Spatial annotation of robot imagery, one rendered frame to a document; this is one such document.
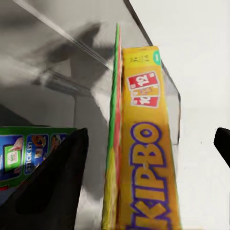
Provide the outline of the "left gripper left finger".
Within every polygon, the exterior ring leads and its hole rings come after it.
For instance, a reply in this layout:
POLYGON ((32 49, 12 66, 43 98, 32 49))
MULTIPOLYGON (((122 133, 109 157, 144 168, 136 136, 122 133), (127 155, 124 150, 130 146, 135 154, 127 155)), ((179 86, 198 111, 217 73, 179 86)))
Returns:
POLYGON ((88 145, 70 133, 0 206, 0 230, 74 230, 88 145))

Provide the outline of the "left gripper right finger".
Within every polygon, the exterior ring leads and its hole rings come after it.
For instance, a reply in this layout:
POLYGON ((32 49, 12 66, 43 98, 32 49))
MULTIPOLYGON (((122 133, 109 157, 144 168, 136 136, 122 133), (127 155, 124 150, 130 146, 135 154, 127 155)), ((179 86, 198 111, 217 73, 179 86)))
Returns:
POLYGON ((214 138, 214 146, 230 167, 230 129, 218 127, 214 138))

